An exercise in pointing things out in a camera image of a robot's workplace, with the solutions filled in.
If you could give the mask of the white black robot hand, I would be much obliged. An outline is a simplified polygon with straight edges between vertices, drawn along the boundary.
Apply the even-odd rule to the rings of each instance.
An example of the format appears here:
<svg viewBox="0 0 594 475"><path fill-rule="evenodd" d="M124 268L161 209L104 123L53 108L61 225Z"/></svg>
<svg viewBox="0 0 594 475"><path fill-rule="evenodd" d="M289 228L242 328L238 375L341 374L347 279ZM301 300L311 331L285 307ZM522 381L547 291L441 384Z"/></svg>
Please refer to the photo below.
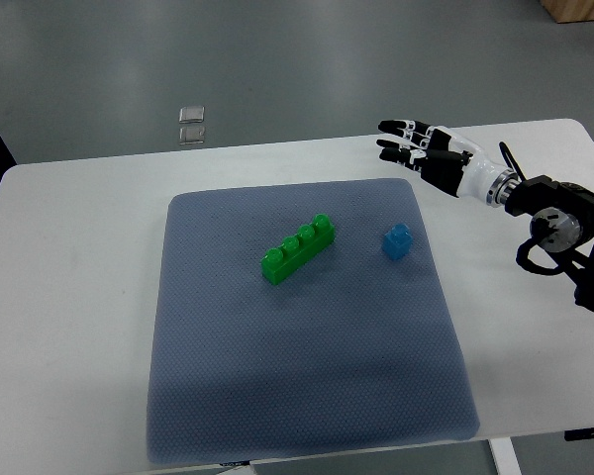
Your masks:
<svg viewBox="0 0 594 475"><path fill-rule="evenodd" d="M509 164L498 164L476 142L445 126L417 120L384 120L378 130L379 158L420 174L422 180L455 198L473 197L491 207L506 203L522 180Z"/></svg>

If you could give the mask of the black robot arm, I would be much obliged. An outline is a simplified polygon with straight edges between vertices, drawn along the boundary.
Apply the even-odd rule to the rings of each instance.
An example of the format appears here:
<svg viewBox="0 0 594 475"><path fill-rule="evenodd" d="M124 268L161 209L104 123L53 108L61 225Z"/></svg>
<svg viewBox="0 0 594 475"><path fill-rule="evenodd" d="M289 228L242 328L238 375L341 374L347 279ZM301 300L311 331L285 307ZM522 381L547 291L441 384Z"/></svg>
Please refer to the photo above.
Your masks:
<svg viewBox="0 0 594 475"><path fill-rule="evenodd" d="M517 264L542 276L567 275L575 304L594 313L594 193L542 175L517 184L501 204L513 217L531 217Z"/></svg>

